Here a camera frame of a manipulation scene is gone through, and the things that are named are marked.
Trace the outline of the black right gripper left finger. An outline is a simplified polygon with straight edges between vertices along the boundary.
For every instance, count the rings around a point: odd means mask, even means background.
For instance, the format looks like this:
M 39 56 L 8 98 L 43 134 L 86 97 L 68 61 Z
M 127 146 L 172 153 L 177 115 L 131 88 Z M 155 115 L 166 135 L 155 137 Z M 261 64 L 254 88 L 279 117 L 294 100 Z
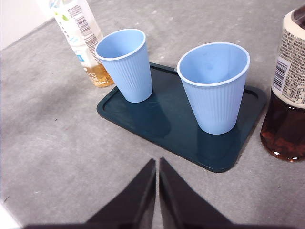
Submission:
M 87 222 L 101 229 L 150 229 L 156 195 L 156 162 L 150 159 L 126 188 Z

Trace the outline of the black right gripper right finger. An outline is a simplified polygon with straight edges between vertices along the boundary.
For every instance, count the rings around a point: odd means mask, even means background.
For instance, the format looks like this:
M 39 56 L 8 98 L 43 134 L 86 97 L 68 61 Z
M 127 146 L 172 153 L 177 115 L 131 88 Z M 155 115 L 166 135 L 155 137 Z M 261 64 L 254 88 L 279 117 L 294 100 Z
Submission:
M 197 194 L 163 157 L 159 163 L 159 196 L 165 229 L 224 229 L 233 225 Z

